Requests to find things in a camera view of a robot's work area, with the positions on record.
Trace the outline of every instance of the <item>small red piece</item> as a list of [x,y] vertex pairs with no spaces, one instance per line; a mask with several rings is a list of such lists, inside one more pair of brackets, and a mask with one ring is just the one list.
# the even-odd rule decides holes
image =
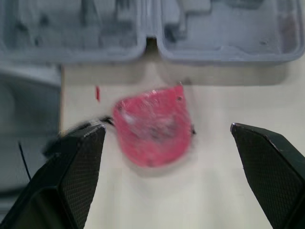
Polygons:
[[114,124],[123,153],[141,167],[179,159],[191,144],[192,124],[181,85],[119,101]]
[[99,101],[99,102],[101,101],[100,93],[101,93],[100,87],[99,87],[99,86],[96,86],[96,87],[95,87],[95,98],[96,98],[96,100]]

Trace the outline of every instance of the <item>red object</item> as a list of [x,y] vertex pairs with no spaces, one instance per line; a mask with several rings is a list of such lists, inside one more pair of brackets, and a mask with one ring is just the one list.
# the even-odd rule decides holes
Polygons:
[[96,98],[96,100],[99,101],[99,102],[101,101],[100,92],[101,92],[101,91],[100,91],[100,87],[96,86],[96,87],[95,87],[95,98]]
[[113,119],[123,153],[141,167],[160,167],[184,155],[192,124],[181,85],[119,101]]

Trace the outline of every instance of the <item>red sponge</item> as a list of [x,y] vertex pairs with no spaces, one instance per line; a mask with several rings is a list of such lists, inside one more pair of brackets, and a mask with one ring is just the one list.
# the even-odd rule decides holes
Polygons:
[[191,143],[182,85],[122,99],[114,107],[113,119],[122,151],[141,167],[173,162]]

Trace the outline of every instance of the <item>plastic wrap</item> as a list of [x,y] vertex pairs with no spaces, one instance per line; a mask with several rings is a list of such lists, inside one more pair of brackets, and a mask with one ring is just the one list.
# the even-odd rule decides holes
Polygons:
[[160,167],[183,156],[193,128],[183,86],[120,100],[113,110],[123,153],[141,167]]

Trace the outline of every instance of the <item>gray surface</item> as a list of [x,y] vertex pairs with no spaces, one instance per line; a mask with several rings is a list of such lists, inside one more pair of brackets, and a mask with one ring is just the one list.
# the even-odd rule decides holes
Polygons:
[[[187,62],[285,62],[304,52],[300,0],[4,0],[0,59],[126,62],[156,37]],[[175,41],[165,36],[173,28]]]
[[172,11],[158,0],[158,47],[165,58],[179,61],[289,61],[304,51],[298,0],[265,0],[255,9],[213,0],[209,14],[188,14],[186,35],[167,39],[160,28]]
[[3,59],[36,62],[126,61],[144,51],[141,0],[4,0]]

